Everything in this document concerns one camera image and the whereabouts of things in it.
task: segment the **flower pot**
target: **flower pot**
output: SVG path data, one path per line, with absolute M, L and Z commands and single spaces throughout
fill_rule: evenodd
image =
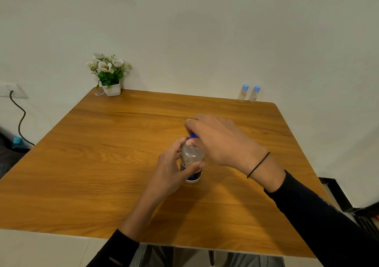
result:
M 107 96 L 116 96 L 121 94 L 121 85 L 120 83 L 110 85 L 109 88 L 107 88 L 107 85 L 103 85 L 103 89 Z

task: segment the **white wall socket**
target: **white wall socket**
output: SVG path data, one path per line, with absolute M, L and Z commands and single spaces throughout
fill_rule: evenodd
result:
M 13 90 L 12 98 L 28 98 L 26 93 L 16 83 L 0 82 L 1 97 L 9 97 L 11 90 Z

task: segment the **wooden table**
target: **wooden table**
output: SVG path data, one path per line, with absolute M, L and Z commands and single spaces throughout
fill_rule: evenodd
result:
M 0 228 L 109 238 L 143 192 L 158 155 L 197 113 L 233 120 L 295 178 L 329 201 L 275 104 L 91 90 L 0 180 Z M 142 242 L 314 257 L 257 183 L 206 159 L 155 212 Z

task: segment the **black bracelet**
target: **black bracelet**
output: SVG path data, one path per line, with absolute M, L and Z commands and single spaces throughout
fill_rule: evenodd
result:
M 260 163 L 258 163 L 258 165 L 256 167 L 254 167 L 254 169 L 249 173 L 248 175 L 248 178 L 250 177 L 250 175 L 254 172 L 255 169 L 257 169 L 259 167 L 259 165 L 261 165 L 261 163 L 267 158 L 267 156 L 270 154 L 270 152 L 268 154 L 266 154 L 265 157 L 263 157 L 263 159 L 261 160 Z

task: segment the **gray pants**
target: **gray pants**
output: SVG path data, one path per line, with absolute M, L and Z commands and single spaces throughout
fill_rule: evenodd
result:
M 141 245 L 130 267 L 182 267 L 198 251 L 169 246 Z M 208 255 L 203 260 L 209 262 Z M 228 252 L 223 267 L 285 267 L 285 265 L 282 257 Z

